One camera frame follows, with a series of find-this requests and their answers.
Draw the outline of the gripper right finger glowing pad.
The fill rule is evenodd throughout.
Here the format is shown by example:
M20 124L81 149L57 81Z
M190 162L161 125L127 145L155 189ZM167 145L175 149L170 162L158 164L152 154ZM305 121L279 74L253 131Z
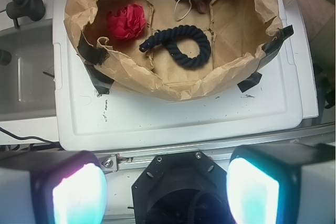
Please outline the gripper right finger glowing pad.
M241 145L226 190L237 223L335 223L335 146Z

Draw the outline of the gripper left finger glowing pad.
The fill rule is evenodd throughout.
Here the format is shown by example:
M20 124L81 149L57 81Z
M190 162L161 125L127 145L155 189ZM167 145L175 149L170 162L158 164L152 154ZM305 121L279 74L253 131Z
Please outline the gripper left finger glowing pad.
M1 223L101 223L107 195L92 152L1 153Z

